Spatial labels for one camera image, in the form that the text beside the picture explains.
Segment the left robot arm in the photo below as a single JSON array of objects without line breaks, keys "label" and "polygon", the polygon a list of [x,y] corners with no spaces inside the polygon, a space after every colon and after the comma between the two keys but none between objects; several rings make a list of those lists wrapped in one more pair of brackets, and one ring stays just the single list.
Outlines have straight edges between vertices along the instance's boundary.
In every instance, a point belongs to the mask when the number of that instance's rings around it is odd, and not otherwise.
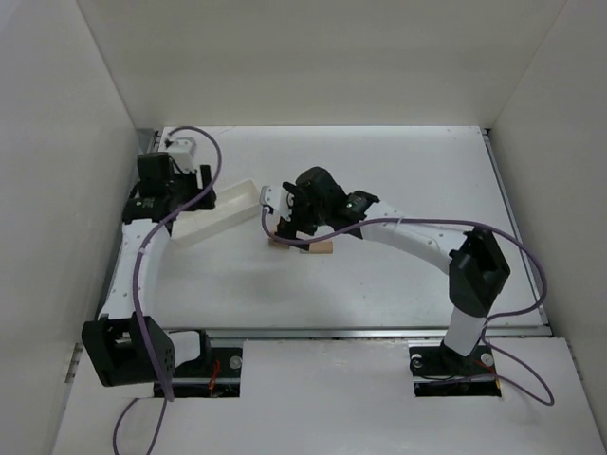
[{"label": "left robot arm", "polygon": [[194,157],[193,145],[138,157],[110,288],[97,317],[82,328],[83,345],[105,387],[169,385],[178,368],[206,369],[212,363],[204,330],[169,333],[149,314],[175,211],[215,207],[211,168],[195,165]]}]

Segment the dark striped wood block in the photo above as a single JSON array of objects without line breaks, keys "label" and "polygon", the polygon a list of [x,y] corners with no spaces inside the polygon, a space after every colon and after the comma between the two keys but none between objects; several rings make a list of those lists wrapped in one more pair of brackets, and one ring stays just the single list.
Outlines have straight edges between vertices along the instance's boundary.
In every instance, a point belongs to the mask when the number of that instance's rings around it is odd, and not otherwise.
[{"label": "dark striped wood block", "polygon": [[276,241],[274,241],[272,239],[269,239],[267,242],[273,248],[282,249],[282,250],[289,250],[290,249],[289,245],[286,245],[286,244],[280,243],[280,242],[276,242]]}]

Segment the white plastic tray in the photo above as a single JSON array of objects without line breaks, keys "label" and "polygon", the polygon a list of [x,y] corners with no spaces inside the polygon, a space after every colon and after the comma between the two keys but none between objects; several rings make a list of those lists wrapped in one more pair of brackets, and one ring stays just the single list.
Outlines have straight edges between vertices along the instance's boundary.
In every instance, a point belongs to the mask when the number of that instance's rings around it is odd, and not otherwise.
[{"label": "white plastic tray", "polygon": [[251,179],[220,191],[214,209],[180,213],[171,240],[179,247],[193,246],[233,228],[257,215],[259,199],[260,191]]}]

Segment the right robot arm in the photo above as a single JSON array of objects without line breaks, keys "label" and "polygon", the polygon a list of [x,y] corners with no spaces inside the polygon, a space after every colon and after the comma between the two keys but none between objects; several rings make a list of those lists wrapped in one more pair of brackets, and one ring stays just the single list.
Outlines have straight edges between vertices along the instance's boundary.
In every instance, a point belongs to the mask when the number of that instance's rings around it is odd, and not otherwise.
[{"label": "right robot arm", "polygon": [[295,182],[263,188],[265,213],[279,222],[269,238],[309,252],[320,227],[408,253],[443,272],[453,306],[448,331],[436,350],[449,375],[468,369],[490,309],[510,268],[487,227],[452,228],[447,222],[415,221],[366,191],[345,192],[329,171],[313,167]]}]

